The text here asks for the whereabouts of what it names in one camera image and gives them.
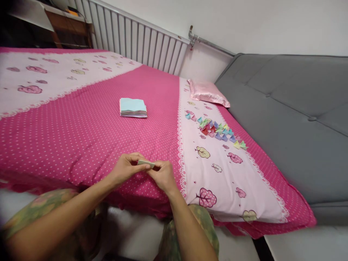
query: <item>radiator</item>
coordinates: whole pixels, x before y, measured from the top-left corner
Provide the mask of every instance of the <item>radiator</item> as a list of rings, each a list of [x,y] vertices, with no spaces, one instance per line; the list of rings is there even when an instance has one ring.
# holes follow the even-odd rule
[[[70,0],[93,23],[93,48],[178,75],[190,41],[100,0]]]

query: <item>person's right hand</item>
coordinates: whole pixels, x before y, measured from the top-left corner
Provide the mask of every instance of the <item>person's right hand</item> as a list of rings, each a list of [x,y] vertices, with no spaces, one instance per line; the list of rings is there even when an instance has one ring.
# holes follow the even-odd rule
[[[177,183],[174,179],[173,166],[169,161],[155,161],[159,171],[153,169],[146,172],[155,180],[157,186],[166,193],[166,195],[178,190]]]

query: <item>pink pillow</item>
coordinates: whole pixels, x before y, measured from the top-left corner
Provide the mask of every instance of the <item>pink pillow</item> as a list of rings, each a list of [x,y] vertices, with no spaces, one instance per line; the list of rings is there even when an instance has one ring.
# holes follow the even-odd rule
[[[190,84],[191,99],[202,100],[205,102],[219,103],[226,108],[231,107],[228,100],[211,82],[199,82],[187,80]]]

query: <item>wooden furniture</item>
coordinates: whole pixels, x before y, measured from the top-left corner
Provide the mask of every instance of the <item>wooden furniture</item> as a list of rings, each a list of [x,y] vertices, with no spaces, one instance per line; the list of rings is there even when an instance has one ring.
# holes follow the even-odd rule
[[[91,40],[92,24],[88,24],[84,21],[78,21],[68,16],[53,13],[47,10],[45,10],[45,13],[54,29],[54,32],[51,31],[51,35],[57,48],[63,48],[61,41],[58,38],[57,31],[82,36],[86,39],[88,47],[93,48]]]

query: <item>polka dot bedsheet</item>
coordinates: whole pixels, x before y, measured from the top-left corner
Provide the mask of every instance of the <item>polka dot bedsheet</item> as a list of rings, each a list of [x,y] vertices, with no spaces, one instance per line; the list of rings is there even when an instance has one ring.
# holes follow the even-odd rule
[[[264,151],[224,107],[191,101],[185,79],[102,50],[0,48],[0,60],[1,187],[36,194],[85,189],[122,153],[138,151],[150,161],[171,161],[186,202],[206,207],[235,235],[315,225],[306,201]],[[148,118],[120,117],[120,98],[144,100]],[[188,113],[227,124],[249,149],[202,134]],[[145,173],[107,200],[171,215],[167,197]]]

